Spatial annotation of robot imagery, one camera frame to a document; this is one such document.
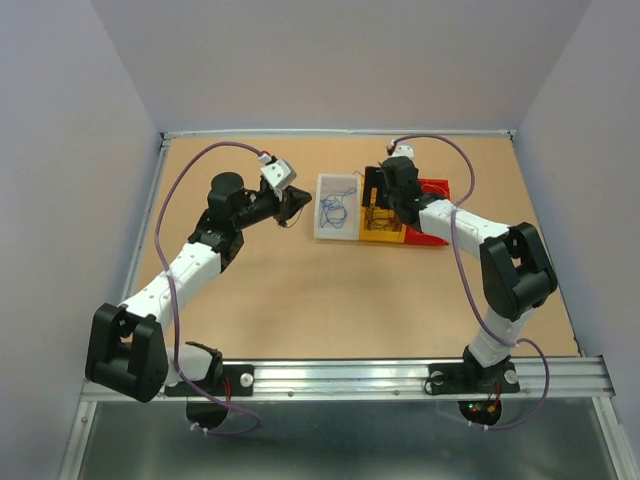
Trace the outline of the yellow plastic bin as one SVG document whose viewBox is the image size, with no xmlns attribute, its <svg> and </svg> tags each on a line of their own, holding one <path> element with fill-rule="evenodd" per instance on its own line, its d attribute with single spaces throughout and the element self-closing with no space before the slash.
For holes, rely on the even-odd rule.
<svg viewBox="0 0 640 480">
<path fill-rule="evenodd" d="M 359 240 L 385 244 L 402 244 L 405 225 L 399 222 L 393 210 L 360 207 Z"/>
</svg>

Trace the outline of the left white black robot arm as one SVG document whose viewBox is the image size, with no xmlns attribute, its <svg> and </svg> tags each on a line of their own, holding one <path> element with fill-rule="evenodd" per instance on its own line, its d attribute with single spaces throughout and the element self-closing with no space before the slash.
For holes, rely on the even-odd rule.
<svg viewBox="0 0 640 480">
<path fill-rule="evenodd" d="M 164 387 L 189 382 L 210 394 L 224 385 L 218 350 L 197 342 L 169 348 L 165 333 L 177 329 L 176 314 L 238 255 L 243 229 L 269 218 L 285 225 L 311 200 L 295 186 L 277 191 L 266 178 L 250 190 L 237 173 L 216 175 L 207 207 L 176 258 L 138 293 L 94 313 L 86 378 L 143 403 Z"/>
</svg>

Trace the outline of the white plastic bin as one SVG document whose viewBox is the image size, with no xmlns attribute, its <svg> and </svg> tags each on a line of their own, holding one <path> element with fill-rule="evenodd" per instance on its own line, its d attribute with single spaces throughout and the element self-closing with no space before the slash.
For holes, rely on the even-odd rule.
<svg viewBox="0 0 640 480">
<path fill-rule="evenodd" d="M 314 207 L 314 238 L 358 241 L 361 180 L 356 174 L 318 175 Z"/>
</svg>

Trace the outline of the red plastic bin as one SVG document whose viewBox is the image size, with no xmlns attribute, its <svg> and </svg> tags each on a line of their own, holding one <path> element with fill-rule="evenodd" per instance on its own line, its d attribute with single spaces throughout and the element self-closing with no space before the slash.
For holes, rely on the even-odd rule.
<svg viewBox="0 0 640 480">
<path fill-rule="evenodd" d="M 446 179 L 419 178 L 419 184 L 423 193 L 439 195 L 445 199 L 450 198 L 449 182 Z M 424 247 L 444 247 L 448 242 L 442 238 L 424 234 L 411 227 L 406 227 L 404 244 Z"/>
</svg>

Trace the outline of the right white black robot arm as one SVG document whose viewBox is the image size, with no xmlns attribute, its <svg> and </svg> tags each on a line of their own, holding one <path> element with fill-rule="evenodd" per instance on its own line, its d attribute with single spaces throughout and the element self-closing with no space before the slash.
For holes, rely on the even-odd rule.
<svg viewBox="0 0 640 480">
<path fill-rule="evenodd" d="M 483 391 L 503 381 L 524 324 L 558 287 L 536 227 L 494 222 L 423 191 L 407 156 L 366 167 L 362 204 L 391 210 L 406 227 L 451 244 L 456 258 L 468 253 L 480 263 L 487 311 L 476 316 L 480 329 L 461 364 L 438 376 L 433 393 Z"/>
</svg>

